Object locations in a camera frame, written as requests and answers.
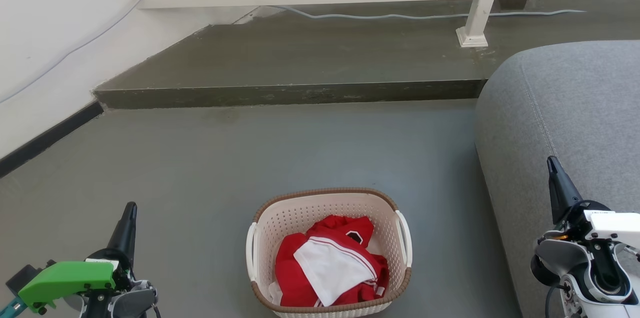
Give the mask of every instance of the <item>laundry basket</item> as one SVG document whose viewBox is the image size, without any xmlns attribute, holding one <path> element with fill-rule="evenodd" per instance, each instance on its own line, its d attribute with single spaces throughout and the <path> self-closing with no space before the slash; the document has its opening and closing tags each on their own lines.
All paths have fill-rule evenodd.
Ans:
<svg viewBox="0 0 640 318">
<path fill-rule="evenodd" d="M 275 257 L 285 236 L 306 232 L 327 215 L 357 218 L 366 215 L 374 233 L 368 249 L 382 254 L 389 267 L 384 297 L 323 307 L 286 307 L 272 304 L 268 286 L 275 280 Z M 275 197 L 263 205 L 249 227 L 246 268 L 254 294 L 278 316 L 285 318 L 348 318 L 377 313 L 400 296 L 411 277 L 412 245 L 409 226 L 395 202 L 384 193 L 366 188 L 308 190 Z"/>
</svg>

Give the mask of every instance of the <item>gray cable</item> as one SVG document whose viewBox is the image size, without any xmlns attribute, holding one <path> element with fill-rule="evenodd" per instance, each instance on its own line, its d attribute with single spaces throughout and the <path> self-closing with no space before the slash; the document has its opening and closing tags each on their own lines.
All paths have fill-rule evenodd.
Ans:
<svg viewBox="0 0 640 318">
<path fill-rule="evenodd" d="M 158 309 L 158 306 L 154 304 L 153 308 L 154 308 L 153 311 L 155 311 L 156 313 L 155 318 L 162 318 L 162 316 L 160 315 L 160 309 Z"/>
<path fill-rule="evenodd" d="M 547 297 L 544 299 L 544 301 L 545 301 L 544 302 L 545 303 L 544 304 L 544 306 L 545 306 L 544 307 L 545 308 L 544 309 L 544 311 L 545 311 L 544 312 L 545 313 L 544 318 L 549 318 L 549 305 L 551 304 L 551 296 L 553 295 L 553 293 L 554 293 L 553 291 L 555 289 L 556 289 L 555 285 L 551 286 L 551 288 L 549 288 L 549 291 L 547 291 L 547 293 L 546 293 Z"/>
<path fill-rule="evenodd" d="M 87 40 L 86 42 L 78 45 L 77 47 L 74 47 L 73 49 L 71 49 L 70 51 L 68 51 L 68 53 L 62 55 L 61 58 L 58 58 L 57 60 L 55 60 L 54 62 L 50 63 L 48 65 L 48 67 L 46 67 L 44 69 L 44 72 L 42 72 L 41 74 L 38 74 L 38 76 L 36 76 L 35 78 L 29 80 L 27 83 L 25 83 L 24 85 L 22 85 L 21 87 L 18 87 L 18 89 L 14 90 L 14 92 L 7 94 L 6 96 L 0 98 L 0 104 L 4 103 L 5 101 L 11 99 L 12 97 L 20 94 L 20 92 L 22 92 L 22 90 L 25 90 L 26 88 L 30 87 L 30 85 L 32 85 L 33 83 L 35 83 L 36 81 L 38 81 L 40 78 L 42 78 L 43 76 L 45 76 L 46 73 L 50 72 L 51 70 L 53 70 L 55 67 L 58 66 L 58 64 L 60 64 L 62 62 L 62 60 L 66 59 L 67 56 L 71 55 L 71 53 L 74 53 L 75 51 L 78 51 L 79 49 L 82 49 L 83 47 L 86 47 L 88 44 L 90 44 L 91 42 L 93 42 L 94 40 L 98 39 L 99 37 L 102 37 L 102 35 L 104 35 L 107 31 L 111 30 L 114 26 L 116 26 L 119 22 L 122 21 L 122 19 L 125 19 L 125 17 L 130 14 L 130 12 L 132 12 L 136 6 L 141 2 L 142 0 L 136 0 L 135 3 L 133 5 L 131 5 L 130 8 L 128 8 L 128 10 L 126 10 L 126 12 L 124 14 L 122 14 L 121 16 L 119 16 L 118 18 L 116 18 L 116 21 L 109 26 L 109 28 L 107 28 L 106 30 L 101 31 L 98 35 L 94 36 L 93 38 L 90 38 L 89 40 Z"/>
<path fill-rule="evenodd" d="M 432 19 L 449 19 L 449 18 L 463 18 L 468 17 L 469 14 L 453 14 L 453 15 L 434 15 L 432 17 L 410 17 L 407 15 L 398 15 L 398 14 L 389 14 L 389 15 L 380 15 L 377 17 L 358 17 L 355 15 L 343 15 L 343 14 L 326 14 L 326 15 L 311 15 L 305 12 L 300 12 L 300 10 L 290 8 L 288 6 L 282 5 L 270 5 L 272 8 L 288 10 L 292 13 L 300 14 L 309 19 L 329 19 L 329 18 L 345 18 L 345 19 L 357 19 L 361 21 L 374 21 L 378 19 L 389 19 L 389 18 L 400 18 L 400 19 L 409 19 L 412 21 L 429 21 Z M 564 14 L 564 13 L 586 13 L 583 10 L 558 10 L 557 12 L 510 12 L 510 13 L 492 13 L 489 14 L 490 17 L 512 17 L 514 15 L 533 15 L 533 16 L 545 16 L 548 17 L 550 15 Z"/>
</svg>

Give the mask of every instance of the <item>brown basket rim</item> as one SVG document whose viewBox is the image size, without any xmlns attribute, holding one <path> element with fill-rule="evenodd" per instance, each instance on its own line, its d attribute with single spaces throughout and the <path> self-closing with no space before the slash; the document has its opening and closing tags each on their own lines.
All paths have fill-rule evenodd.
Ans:
<svg viewBox="0 0 640 318">
<path fill-rule="evenodd" d="M 396 202 L 393 201 L 393 199 L 391 199 L 388 195 L 375 189 L 325 188 L 325 189 L 304 190 L 302 192 L 279 195 L 271 199 L 270 201 L 266 202 L 263 206 L 260 207 L 260 209 L 258 209 L 258 212 L 255 214 L 253 218 L 253 222 L 258 223 L 258 220 L 260 219 L 260 216 L 263 214 L 265 209 L 271 206 L 272 204 L 274 204 L 275 202 L 283 201 L 286 199 L 306 197 L 307 195 L 334 194 L 334 193 L 366 193 L 366 194 L 375 195 L 377 197 L 384 199 L 389 204 L 389 206 L 391 206 L 391 209 L 393 209 L 394 211 L 398 210 L 398 206 L 396 205 Z M 320 306 L 320 307 L 279 306 L 279 305 L 273 304 L 272 302 L 270 302 L 264 297 L 263 293 L 260 291 L 260 288 L 258 287 L 258 283 L 256 283 L 255 281 L 251 282 L 251 288 L 253 289 L 254 291 L 253 293 L 256 296 L 256 298 L 258 298 L 260 303 L 262 303 L 265 307 L 271 309 L 272 311 L 277 311 L 279 313 L 302 313 L 302 314 L 329 313 L 332 311 L 347 311 L 347 310 L 354 310 L 354 309 L 369 308 L 372 306 L 378 306 L 378 305 L 393 302 L 393 300 L 395 300 L 400 295 L 402 295 L 402 293 L 404 293 L 404 291 L 407 289 L 407 286 L 409 286 L 409 280 L 411 279 L 411 268 L 407 267 L 404 274 L 405 274 L 404 275 L 405 277 L 402 280 L 402 284 L 400 284 L 400 286 L 398 286 L 398 288 L 394 290 L 387 291 L 387 293 L 382 298 L 368 300 L 366 302 L 344 304 L 344 305 L 338 305 L 338 306 Z"/>
</svg>

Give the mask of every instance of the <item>concrete step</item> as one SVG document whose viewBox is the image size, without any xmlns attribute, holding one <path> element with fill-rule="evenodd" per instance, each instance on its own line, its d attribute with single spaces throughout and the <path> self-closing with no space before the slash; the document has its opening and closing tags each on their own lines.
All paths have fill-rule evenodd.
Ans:
<svg viewBox="0 0 640 318">
<path fill-rule="evenodd" d="M 302 6 L 318 15 L 468 13 L 470 1 Z M 583 40 L 640 39 L 640 0 L 530 0 L 530 11 L 589 13 L 493 17 L 489 48 L 461 49 L 464 18 L 313 20 L 291 12 L 209 26 L 98 87 L 108 108 L 183 108 L 477 97 L 509 56 Z"/>
</svg>

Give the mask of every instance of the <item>sofa seam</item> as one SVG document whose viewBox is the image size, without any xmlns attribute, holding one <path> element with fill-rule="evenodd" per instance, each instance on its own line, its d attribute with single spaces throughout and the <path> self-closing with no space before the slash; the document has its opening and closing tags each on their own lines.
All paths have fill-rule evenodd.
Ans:
<svg viewBox="0 0 640 318">
<path fill-rule="evenodd" d="M 533 94 L 533 89 L 531 89 L 531 85 L 527 79 L 527 75 L 523 68 L 522 58 L 518 57 L 518 67 L 520 70 L 520 74 L 522 76 L 522 83 L 524 90 L 526 92 L 526 97 L 529 99 L 528 103 L 530 104 L 531 110 L 535 115 L 535 122 L 537 123 L 538 128 L 544 135 L 544 144 L 546 145 L 547 151 L 549 151 L 554 156 L 558 156 L 558 152 L 556 151 L 556 147 L 554 146 L 553 140 L 551 140 L 551 134 L 549 134 L 549 130 L 547 129 L 547 125 L 545 123 L 544 118 L 542 117 L 542 112 L 540 111 L 540 106 L 538 105 L 538 101 L 536 100 L 535 94 Z"/>
</svg>

